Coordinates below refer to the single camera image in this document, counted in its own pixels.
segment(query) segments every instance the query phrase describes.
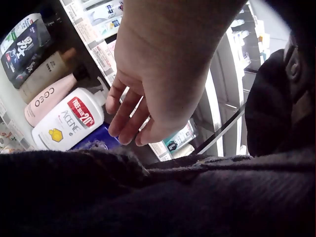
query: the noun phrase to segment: finger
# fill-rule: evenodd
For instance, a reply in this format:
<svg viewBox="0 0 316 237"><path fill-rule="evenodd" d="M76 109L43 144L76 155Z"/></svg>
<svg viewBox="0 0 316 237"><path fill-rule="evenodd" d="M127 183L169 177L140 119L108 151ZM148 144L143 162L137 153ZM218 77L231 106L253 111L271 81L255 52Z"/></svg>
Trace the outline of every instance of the finger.
<svg viewBox="0 0 316 237"><path fill-rule="evenodd" d="M163 128L159 126L153 118L150 118L146 126L139 132L135 142L137 146L144 146L148 143L161 142L163 139L167 138L174 131L171 129Z"/></svg>
<svg viewBox="0 0 316 237"><path fill-rule="evenodd" d="M119 108L119 99L121 98L126 85L124 85L120 79L120 72L116 73L115 79L110 88L109 94L106 98L105 109L108 114L114 114Z"/></svg>
<svg viewBox="0 0 316 237"><path fill-rule="evenodd" d="M117 113L115 114L110 126L109 134L113 137L120 135L122 129L130 119L130 114L141 99L141 95L136 94L131 89L128 90L123 103L120 105Z"/></svg>
<svg viewBox="0 0 316 237"><path fill-rule="evenodd" d="M145 122L148 116L149 111L147 107L146 98L143 97L137 110L121 131L118 137L119 142L124 145L129 144L135 137L136 133L138 133L139 128L142 126L142 124Z"/></svg>

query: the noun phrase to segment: toiletry product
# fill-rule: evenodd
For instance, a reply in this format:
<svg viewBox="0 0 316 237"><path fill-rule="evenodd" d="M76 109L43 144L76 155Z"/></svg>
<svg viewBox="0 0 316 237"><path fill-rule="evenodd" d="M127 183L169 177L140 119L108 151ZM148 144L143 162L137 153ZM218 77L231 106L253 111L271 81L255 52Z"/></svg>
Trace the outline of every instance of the toiletry product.
<svg viewBox="0 0 316 237"><path fill-rule="evenodd" d="M8 79L13 81L27 67L35 67L34 64L51 42L51 36L41 18L31 24L1 57Z"/></svg>
<svg viewBox="0 0 316 237"><path fill-rule="evenodd" d="M84 139L82 139L78 144L76 144L74 149L91 149L94 147L100 147L105 150L110 150L117 146L120 146L120 142L117 137L111 137L109 132L109 124L102 124Z"/></svg>
<svg viewBox="0 0 316 237"><path fill-rule="evenodd" d="M230 27L236 27L236 26L241 26L242 24L244 24L245 21L244 20L234 20L232 22L232 24L230 25Z"/></svg>
<svg viewBox="0 0 316 237"><path fill-rule="evenodd" d="M24 17L4 38L0 45L1 53L4 54L11 44L31 25L33 22L41 18L40 13L33 13Z"/></svg>
<svg viewBox="0 0 316 237"><path fill-rule="evenodd" d="M79 66L72 74L45 88L24 109L28 123L35 127L69 93L78 80L87 77L86 68Z"/></svg>
<svg viewBox="0 0 316 237"><path fill-rule="evenodd" d="M104 122L102 106L107 93L107 88L95 94L85 88L71 92L32 130L37 147L66 151L101 126Z"/></svg>
<svg viewBox="0 0 316 237"><path fill-rule="evenodd" d="M121 7L122 1L113 0L103 5L97 6L86 12L91 25L96 26L104 21L108 21L113 17L118 17L123 14Z"/></svg>
<svg viewBox="0 0 316 237"><path fill-rule="evenodd" d="M242 30L242 31L233 31L233 36L238 35L239 38L244 39L249 35L249 31Z"/></svg>
<svg viewBox="0 0 316 237"><path fill-rule="evenodd" d="M64 54L55 52L43 62L21 85L20 96L29 104L42 90L60 79L69 69L67 63L76 54L74 48Z"/></svg>
<svg viewBox="0 0 316 237"><path fill-rule="evenodd" d="M90 10L99 5L110 2L111 0L81 0L81 5L84 9Z"/></svg>
<svg viewBox="0 0 316 237"><path fill-rule="evenodd" d="M109 21L101 22L95 25L93 28L98 32L103 39L106 39L118 32L118 28L121 24L122 16L119 16Z"/></svg>
<svg viewBox="0 0 316 237"><path fill-rule="evenodd" d="M168 150L172 153L173 151L180 149L185 144L193 140L195 136L196 135L194 134L193 128L189 121L183 129L177 133L174 133L163 141L166 144Z"/></svg>

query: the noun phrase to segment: black cap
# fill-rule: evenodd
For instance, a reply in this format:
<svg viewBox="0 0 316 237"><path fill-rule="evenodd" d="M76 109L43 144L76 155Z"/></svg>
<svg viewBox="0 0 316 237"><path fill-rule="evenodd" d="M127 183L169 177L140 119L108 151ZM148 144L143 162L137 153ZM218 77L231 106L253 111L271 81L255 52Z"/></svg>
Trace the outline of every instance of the black cap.
<svg viewBox="0 0 316 237"><path fill-rule="evenodd" d="M77 81L89 78L89 73L83 64L79 65L72 74Z"/></svg>

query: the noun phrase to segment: hand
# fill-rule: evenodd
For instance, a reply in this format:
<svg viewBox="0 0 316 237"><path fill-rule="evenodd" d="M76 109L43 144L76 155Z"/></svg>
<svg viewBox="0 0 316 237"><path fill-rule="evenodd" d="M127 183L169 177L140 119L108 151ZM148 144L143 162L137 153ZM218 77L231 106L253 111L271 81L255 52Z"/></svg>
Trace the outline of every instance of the hand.
<svg viewBox="0 0 316 237"><path fill-rule="evenodd" d="M122 144L132 141L149 115L136 137L138 146L181 130L196 109L211 57L244 0L223 0L216 8L215 1L197 2L124 1L115 46L117 74L106 101L107 112L116 113L109 133Z"/></svg>

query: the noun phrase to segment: pink bottle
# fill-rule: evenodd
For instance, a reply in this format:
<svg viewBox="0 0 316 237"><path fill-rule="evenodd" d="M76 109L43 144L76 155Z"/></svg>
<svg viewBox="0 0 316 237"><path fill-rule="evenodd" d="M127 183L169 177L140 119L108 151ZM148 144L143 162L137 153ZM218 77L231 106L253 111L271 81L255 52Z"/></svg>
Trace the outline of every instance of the pink bottle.
<svg viewBox="0 0 316 237"><path fill-rule="evenodd" d="M77 81L88 77L84 66L56 81L39 93L24 109L28 123L35 127L73 88Z"/></svg>

